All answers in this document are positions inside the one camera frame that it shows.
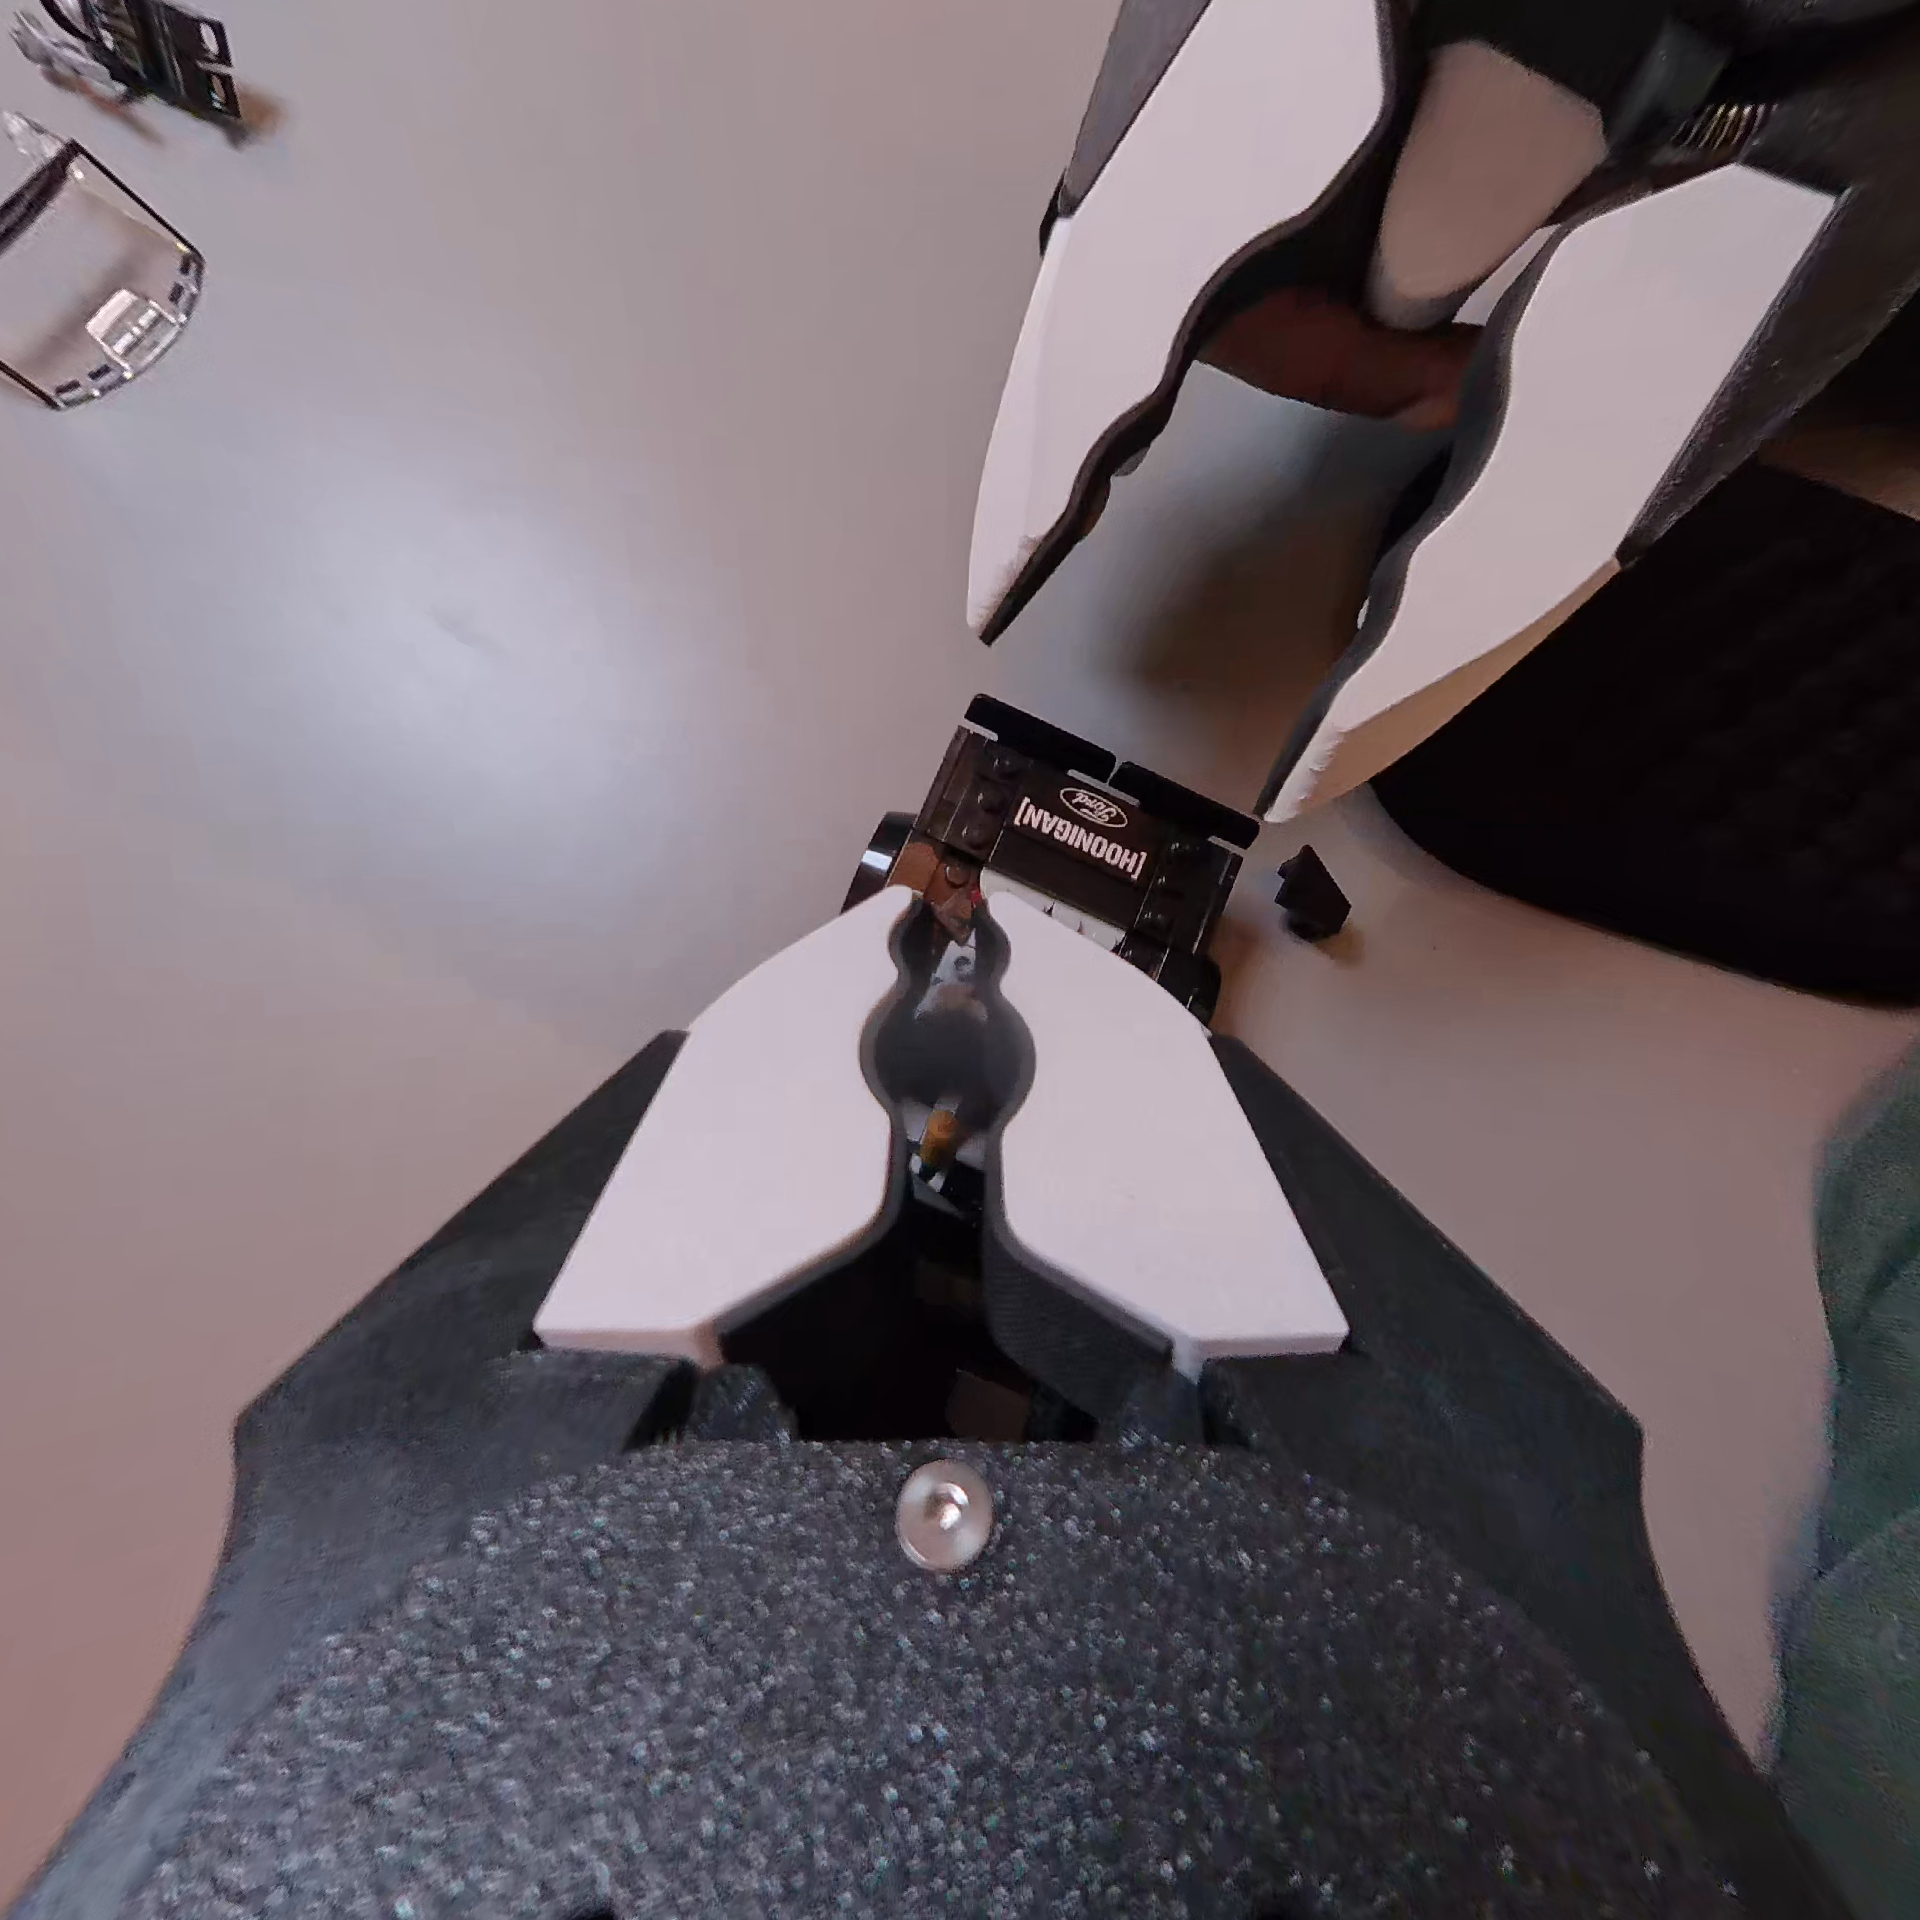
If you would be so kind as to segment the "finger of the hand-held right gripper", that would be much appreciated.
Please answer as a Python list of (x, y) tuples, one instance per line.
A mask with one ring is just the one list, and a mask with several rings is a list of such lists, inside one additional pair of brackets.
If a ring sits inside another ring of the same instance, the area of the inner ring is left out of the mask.
[(1705, 166), (1551, 229), (1477, 335), (1428, 505), (1376, 551), (1262, 785), (1268, 827), (1372, 779), (1616, 577), (1832, 218), (1832, 187)]
[(1310, 224), (1393, 103), (1372, 0), (1120, 5), (1003, 366), (964, 619), (993, 644), (1179, 398), (1203, 300)]

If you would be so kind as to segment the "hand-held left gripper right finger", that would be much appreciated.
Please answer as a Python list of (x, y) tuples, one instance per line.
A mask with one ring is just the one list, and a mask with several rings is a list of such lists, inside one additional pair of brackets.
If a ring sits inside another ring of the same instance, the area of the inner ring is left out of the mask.
[(1026, 1265), (1179, 1375), (1328, 1355), (1348, 1320), (1262, 1153), (1208, 1034), (1140, 966), (1050, 915), (993, 915), (1026, 1076), (1001, 1128), (1001, 1215)]

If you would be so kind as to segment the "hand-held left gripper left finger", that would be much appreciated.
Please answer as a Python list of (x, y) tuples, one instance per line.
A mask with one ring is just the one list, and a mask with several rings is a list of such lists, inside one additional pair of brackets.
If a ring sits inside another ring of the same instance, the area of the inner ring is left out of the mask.
[(679, 1040), (539, 1313), (549, 1349), (717, 1360), (724, 1333), (894, 1221), (868, 1034), (917, 890), (873, 890), (728, 981)]

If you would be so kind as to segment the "black lego car model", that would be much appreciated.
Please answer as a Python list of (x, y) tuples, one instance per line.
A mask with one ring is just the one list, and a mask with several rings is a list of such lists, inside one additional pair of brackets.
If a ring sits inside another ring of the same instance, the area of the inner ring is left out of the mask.
[(969, 698), (921, 807), (868, 832), (840, 909), (884, 887), (926, 905), (917, 946), (917, 1009), (901, 1064), (901, 1215), (932, 1232), (978, 1227), (984, 1137), (1010, 1095), (1010, 1040), (993, 1040), (978, 915), (1003, 927), (1014, 905), (1063, 932), (1063, 946), (1026, 954), (1010, 981), (1026, 995), (1030, 1083), (1044, 1116), (1063, 1110), (1063, 1145), (1107, 1124), (1201, 1116), (1208, 1009), (1220, 968), (1208, 935), (1255, 819), (1208, 804), (1097, 741), (1001, 698)]

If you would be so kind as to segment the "small black lego piece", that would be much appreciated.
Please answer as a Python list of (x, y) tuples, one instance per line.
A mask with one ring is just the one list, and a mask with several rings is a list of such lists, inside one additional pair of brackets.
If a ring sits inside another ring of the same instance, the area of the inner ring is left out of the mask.
[(229, 30), (179, 0), (37, 0), (13, 16), (13, 44), (54, 85), (109, 103), (164, 99), (243, 136)]

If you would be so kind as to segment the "clear lego windshield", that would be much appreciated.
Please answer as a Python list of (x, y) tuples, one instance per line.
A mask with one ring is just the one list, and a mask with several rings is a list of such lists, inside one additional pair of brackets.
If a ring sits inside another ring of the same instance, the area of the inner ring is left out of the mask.
[(204, 255), (95, 152), (0, 114), (0, 376), (47, 415), (148, 376), (204, 293)]

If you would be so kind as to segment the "person's right hand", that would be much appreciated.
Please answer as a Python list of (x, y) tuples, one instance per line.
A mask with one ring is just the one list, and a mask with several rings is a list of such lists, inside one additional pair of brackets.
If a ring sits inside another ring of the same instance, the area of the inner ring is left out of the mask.
[(1451, 428), (1477, 323), (1391, 327), (1323, 291), (1270, 291), (1193, 352), (1268, 398), (1323, 415)]

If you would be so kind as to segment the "black mesh pad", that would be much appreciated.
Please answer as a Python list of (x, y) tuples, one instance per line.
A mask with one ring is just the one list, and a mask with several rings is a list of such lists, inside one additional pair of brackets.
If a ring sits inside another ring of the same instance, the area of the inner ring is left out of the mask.
[(1372, 799), (1516, 905), (1914, 1009), (1914, 521), (1734, 466)]

